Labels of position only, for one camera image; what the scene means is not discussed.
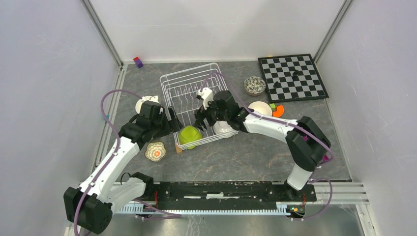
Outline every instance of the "orange object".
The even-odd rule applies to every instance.
[[[284,106],[279,105],[276,107],[276,111],[272,113],[273,117],[280,118],[284,114]]]

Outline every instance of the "white wall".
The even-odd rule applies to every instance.
[[[416,1],[355,1],[318,63],[382,236],[417,232],[416,9]]]
[[[124,61],[314,55],[343,0],[92,0]]]
[[[62,235],[118,68],[81,1],[1,2],[0,235]]]

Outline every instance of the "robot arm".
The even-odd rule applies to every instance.
[[[182,128],[182,124],[171,107],[168,108],[171,120],[167,119],[165,109],[157,102],[156,96],[143,97],[137,103],[136,111],[138,114],[120,129],[119,149],[115,150],[117,146],[115,142],[95,171],[77,189],[69,187],[64,193],[67,219],[74,222],[75,210],[80,198],[88,186],[91,186],[82,203],[78,225],[95,234],[103,232],[113,214],[129,201],[146,195],[149,191],[147,186],[153,183],[153,178],[135,173],[124,185],[112,190],[114,182],[127,163],[152,138],[163,137],[178,132]],[[93,182],[112,154],[115,155],[112,161]]]
[[[205,119],[210,126],[217,121],[227,121],[234,130],[263,134],[286,143],[296,164],[285,184],[295,191],[304,187],[327,151],[294,126],[304,128],[330,147],[330,141],[309,117],[280,119],[254,111],[250,113],[240,107],[227,90],[213,96],[209,88],[203,88],[197,98],[203,100],[203,106],[195,114],[195,127],[207,128]]]

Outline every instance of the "white wire dish rack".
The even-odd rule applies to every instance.
[[[167,107],[173,106],[178,119],[184,127],[193,125],[195,122],[194,113],[203,104],[201,100],[196,98],[197,91],[202,88],[203,85],[209,87],[213,91],[213,95],[219,91],[227,90],[224,79],[220,75],[214,74],[214,72],[221,74],[217,63],[210,63],[166,74],[159,79]],[[179,132],[176,132],[174,133],[176,145],[182,150],[185,150],[191,146],[210,143],[238,133],[236,130],[231,130],[221,134],[215,134],[213,128],[210,127],[206,121],[205,123],[207,130],[201,131],[203,136],[202,139],[181,145],[179,143]]]

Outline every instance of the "small wooden block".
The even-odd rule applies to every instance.
[[[177,151],[177,154],[182,154],[182,149],[178,147],[178,145],[175,144],[175,151]]]

